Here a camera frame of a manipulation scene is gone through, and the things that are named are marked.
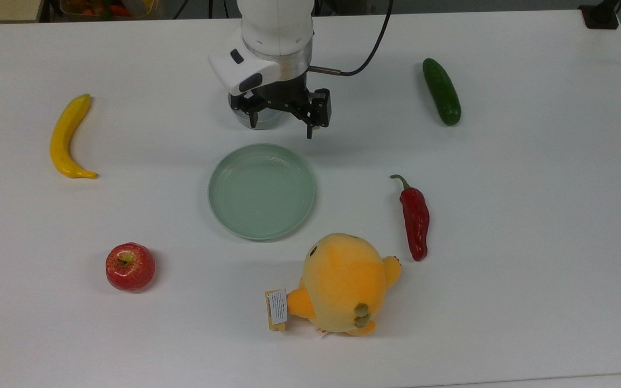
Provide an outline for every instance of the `apple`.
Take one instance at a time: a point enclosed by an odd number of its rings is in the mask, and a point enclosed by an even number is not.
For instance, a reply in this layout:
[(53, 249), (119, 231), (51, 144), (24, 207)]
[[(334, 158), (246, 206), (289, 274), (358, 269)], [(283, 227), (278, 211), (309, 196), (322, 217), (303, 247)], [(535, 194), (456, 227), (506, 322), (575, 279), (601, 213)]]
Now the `apple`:
[(106, 262), (107, 280), (120, 290), (140, 290), (155, 275), (153, 254), (140, 244), (128, 242), (112, 249)]

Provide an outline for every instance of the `yellow plush toy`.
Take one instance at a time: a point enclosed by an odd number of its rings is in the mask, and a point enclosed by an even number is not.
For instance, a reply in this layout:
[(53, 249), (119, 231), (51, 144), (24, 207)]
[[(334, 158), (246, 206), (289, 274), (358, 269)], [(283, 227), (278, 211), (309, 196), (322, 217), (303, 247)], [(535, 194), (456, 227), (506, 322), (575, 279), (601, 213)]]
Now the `yellow plush toy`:
[(372, 318), (401, 273), (397, 258), (382, 259), (362, 238), (325, 236), (306, 255), (299, 288), (287, 296), (288, 311), (325, 331), (365, 336), (375, 330)]

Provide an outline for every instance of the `toy tag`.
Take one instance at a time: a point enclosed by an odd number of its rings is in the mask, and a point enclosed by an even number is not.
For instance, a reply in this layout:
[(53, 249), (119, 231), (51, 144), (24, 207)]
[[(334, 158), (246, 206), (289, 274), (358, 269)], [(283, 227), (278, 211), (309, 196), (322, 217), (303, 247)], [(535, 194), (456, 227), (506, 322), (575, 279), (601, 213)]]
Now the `toy tag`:
[(325, 331), (323, 329), (320, 329), (320, 327), (318, 327), (317, 329), (315, 329), (315, 332), (318, 334), (318, 336), (325, 337), (327, 336), (327, 334), (329, 333), (329, 331)]
[(266, 292), (265, 299), (268, 307), (268, 326), (270, 330), (284, 332), (284, 322), (288, 319), (286, 289)]

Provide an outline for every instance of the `plate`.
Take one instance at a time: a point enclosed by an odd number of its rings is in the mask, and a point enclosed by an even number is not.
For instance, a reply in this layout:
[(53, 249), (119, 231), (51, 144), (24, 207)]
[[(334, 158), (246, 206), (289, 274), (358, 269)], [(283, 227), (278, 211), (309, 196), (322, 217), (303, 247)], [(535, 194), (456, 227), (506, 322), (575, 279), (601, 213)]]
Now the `plate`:
[(298, 228), (313, 208), (315, 181), (306, 163), (273, 144), (239, 148), (217, 165), (208, 188), (215, 218), (235, 234), (269, 240)]

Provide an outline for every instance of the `green cucumber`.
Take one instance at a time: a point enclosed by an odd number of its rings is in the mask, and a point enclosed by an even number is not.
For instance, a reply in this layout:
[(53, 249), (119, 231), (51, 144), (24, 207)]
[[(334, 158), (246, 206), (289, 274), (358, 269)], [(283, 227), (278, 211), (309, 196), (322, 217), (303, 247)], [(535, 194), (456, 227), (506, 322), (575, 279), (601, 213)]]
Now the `green cucumber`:
[(426, 58), (423, 61), (423, 76), (438, 107), (439, 117), (446, 125), (456, 125), (461, 119), (461, 105), (447, 72), (436, 60)]

